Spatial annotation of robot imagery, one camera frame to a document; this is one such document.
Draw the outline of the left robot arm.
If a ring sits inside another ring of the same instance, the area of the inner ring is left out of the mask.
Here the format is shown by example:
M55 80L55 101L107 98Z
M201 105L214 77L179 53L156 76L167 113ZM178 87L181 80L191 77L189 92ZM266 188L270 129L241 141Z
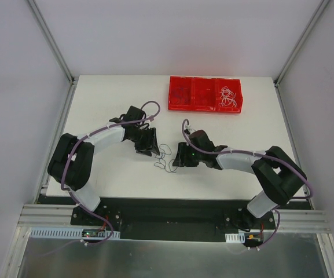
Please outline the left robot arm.
M123 141L133 142L137 154L159 155L156 128L149 126L159 112L158 109L148 116L142 108L130 106L125 114L110 119L99 129L81 136L65 133L60 137L47 173L85 209L83 217L90 225L98 225L104 218L98 207L100 197L90 184L95 155Z

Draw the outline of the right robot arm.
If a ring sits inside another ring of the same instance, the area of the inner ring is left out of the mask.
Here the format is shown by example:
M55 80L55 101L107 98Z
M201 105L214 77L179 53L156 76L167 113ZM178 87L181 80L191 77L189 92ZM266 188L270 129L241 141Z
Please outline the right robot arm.
M178 144L174 167L197 167L204 163L216 170L237 170L253 174L262 187L242 210L242 222L256 228L263 216L277 206L287 204L305 184L305 173L278 146L250 152L225 145L214 145L204 130L184 131L186 142Z

